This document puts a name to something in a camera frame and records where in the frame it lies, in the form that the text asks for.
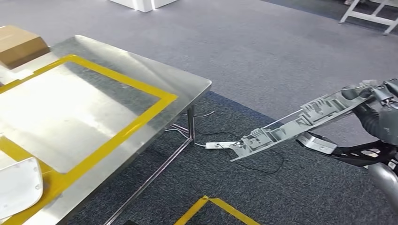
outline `stainless steel table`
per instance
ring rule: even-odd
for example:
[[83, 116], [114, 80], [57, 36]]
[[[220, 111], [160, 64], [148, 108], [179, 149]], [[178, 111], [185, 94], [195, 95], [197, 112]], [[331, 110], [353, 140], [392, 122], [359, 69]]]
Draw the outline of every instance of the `stainless steel table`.
[[[58, 60], [64, 61], [51, 65]], [[134, 80], [120, 82], [105, 72]], [[9, 83], [16, 78], [23, 82]], [[28, 209], [4, 222], [13, 225], [23, 221], [41, 225], [64, 222], [165, 128], [171, 125], [185, 132], [189, 138], [107, 221], [112, 223], [187, 145], [194, 143], [193, 104], [211, 86], [208, 79], [83, 36], [56, 44], [51, 53], [14, 70], [0, 68], [0, 81], [6, 84], [0, 88], [0, 167], [33, 155], [42, 161], [45, 180], [49, 176], [42, 199], [65, 188], [36, 212]], [[155, 107], [167, 97], [163, 107]], [[188, 129], [173, 125], [186, 110]]]

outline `black cable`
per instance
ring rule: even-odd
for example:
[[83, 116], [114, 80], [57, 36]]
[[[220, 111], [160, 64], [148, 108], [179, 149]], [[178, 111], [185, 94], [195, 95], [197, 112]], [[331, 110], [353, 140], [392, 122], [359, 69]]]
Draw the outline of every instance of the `black cable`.
[[[233, 159], [233, 157], [230, 155], [230, 153], [225, 148], [223, 148], [221, 145], [220, 145], [220, 147], [228, 154], [230, 159]], [[249, 169], [249, 170], [259, 171], [261, 173], [263, 172], [263, 173], [266, 173], [266, 174], [274, 174], [274, 173], [277, 173], [281, 169], [285, 159], [284, 159], [284, 157], [283, 157], [283, 155], [281, 153], [276, 152], [274, 150], [270, 150], [270, 151], [278, 154], [281, 157], [281, 163], [279, 164], [278, 168], [275, 171], [267, 172], [267, 171], [264, 171], [264, 170], [254, 169], [254, 168], [248, 167], [246, 165], [242, 165], [242, 164], [238, 163], [237, 161], [234, 161], [234, 163], [238, 164], [239, 166], [241, 166], [243, 168]]]
[[[201, 135], [230, 134], [230, 135], [236, 137], [237, 139], [240, 139], [237, 135], [235, 135], [235, 134], [233, 134], [233, 133], [231, 133], [231, 132], [228, 132], [228, 131], [220, 131], [220, 132], [214, 132], [214, 133], [202, 133], [202, 132], [200, 132], [200, 131], [198, 131], [198, 130], [196, 130], [196, 129], [195, 129], [195, 131], [196, 131], [197, 133], [201, 134]], [[219, 145], [219, 146], [225, 151], [225, 153], [228, 154], [228, 156], [230, 157], [230, 159], [233, 159], [233, 157], [230, 155], [230, 153], [229, 153], [225, 148], [223, 148], [221, 145]], [[276, 154], [278, 154], [279, 157], [281, 158], [281, 163], [279, 164], [278, 168], [277, 168], [275, 171], [267, 172], [267, 171], [263, 171], [263, 170], [259, 170], [259, 169], [254, 169], [254, 168], [248, 167], [248, 166], [246, 166], [246, 165], [242, 165], [242, 164], [238, 163], [237, 161], [234, 161], [234, 163], [236, 163], [237, 165], [239, 165], [239, 166], [241, 166], [241, 167], [243, 167], [243, 168], [249, 169], [249, 170], [259, 171], [259, 172], [261, 172], [261, 173], [263, 172], [263, 173], [266, 173], [266, 174], [274, 174], [274, 173], [277, 173], [277, 172], [281, 169], [281, 167], [283, 166], [283, 163], [284, 163], [285, 159], [284, 159], [284, 157], [283, 157], [283, 155], [282, 155], [281, 153], [276, 152], [276, 151], [274, 151], [274, 150], [270, 150], [270, 151], [271, 151], [271, 152], [274, 152], [274, 153], [276, 153]]]
[[209, 134], [202, 133], [202, 132], [200, 132], [200, 131], [198, 131], [198, 130], [196, 130], [196, 129], [195, 129], [195, 131], [198, 132], [198, 133], [201, 134], [201, 135], [230, 134], [230, 135], [236, 137], [237, 139], [240, 139], [238, 136], [236, 136], [235, 134], [233, 134], [233, 133], [231, 133], [231, 132], [228, 132], [228, 131], [220, 131], [220, 132], [209, 133]]

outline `white connector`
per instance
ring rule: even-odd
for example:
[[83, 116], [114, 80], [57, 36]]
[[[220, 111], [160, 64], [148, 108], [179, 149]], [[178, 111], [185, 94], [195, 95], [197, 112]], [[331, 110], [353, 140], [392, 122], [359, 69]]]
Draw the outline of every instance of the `white connector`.
[[206, 149], [229, 149], [236, 142], [207, 142]]

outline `carpet floor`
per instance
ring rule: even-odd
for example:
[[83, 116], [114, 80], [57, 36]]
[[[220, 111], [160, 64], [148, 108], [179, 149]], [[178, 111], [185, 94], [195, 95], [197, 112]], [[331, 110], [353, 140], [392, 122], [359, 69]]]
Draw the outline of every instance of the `carpet floor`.
[[[197, 104], [197, 114], [210, 111], [215, 113], [196, 119], [197, 130], [202, 133], [229, 131], [242, 136], [273, 121], [213, 92]], [[182, 117], [177, 123], [186, 125], [186, 120]], [[68, 224], [103, 224], [183, 140], [174, 131], [165, 132]], [[227, 133], [197, 135], [202, 144], [234, 140]], [[364, 168], [307, 151], [294, 141], [247, 157], [238, 162], [240, 165], [230, 162], [229, 154], [233, 152], [187, 148], [114, 224], [130, 219], [139, 225], [172, 225], [203, 195], [221, 198], [264, 225], [397, 224], [397, 215]], [[188, 224], [242, 223], [208, 203]]]

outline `cardboard box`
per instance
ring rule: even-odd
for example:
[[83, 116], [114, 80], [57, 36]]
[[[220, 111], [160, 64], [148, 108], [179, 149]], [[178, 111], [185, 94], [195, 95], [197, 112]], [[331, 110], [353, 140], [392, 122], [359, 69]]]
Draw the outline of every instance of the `cardboard box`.
[[0, 65], [14, 69], [49, 52], [39, 35], [14, 26], [0, 27]]

